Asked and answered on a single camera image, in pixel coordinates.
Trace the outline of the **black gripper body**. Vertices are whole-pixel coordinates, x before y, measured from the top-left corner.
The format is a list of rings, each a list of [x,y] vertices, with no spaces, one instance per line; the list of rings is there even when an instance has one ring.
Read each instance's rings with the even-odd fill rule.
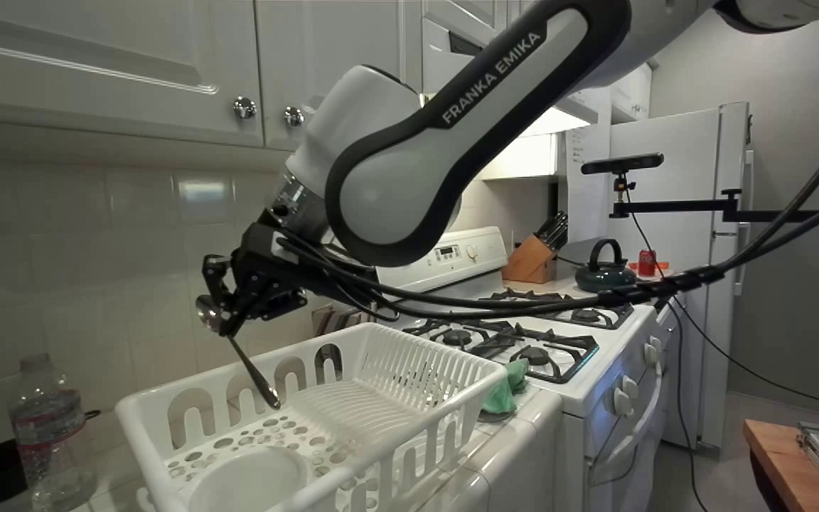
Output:
[[[293,265],[272,254],[278,228],[272,213],[261,213],[231,257],[201,260],[204,294],[195,314],[217,335],[235,335],[251,319],[269,322],[306,305],[291,275]]]

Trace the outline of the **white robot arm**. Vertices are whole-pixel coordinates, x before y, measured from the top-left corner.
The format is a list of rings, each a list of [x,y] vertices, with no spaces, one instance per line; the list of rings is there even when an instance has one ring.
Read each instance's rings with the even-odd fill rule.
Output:
[[[781,35],[817,24],[819,0],[535,0],[430,97],[376,65],[350,69],[306,119],[275,203],[232,254],[201,262],[201,322],[232,335],[310,294],[377,319],[564,314],[564,298],[447,298],[377,274],[426,257],[475,173],[558,100],[616,82],[709,11]]]

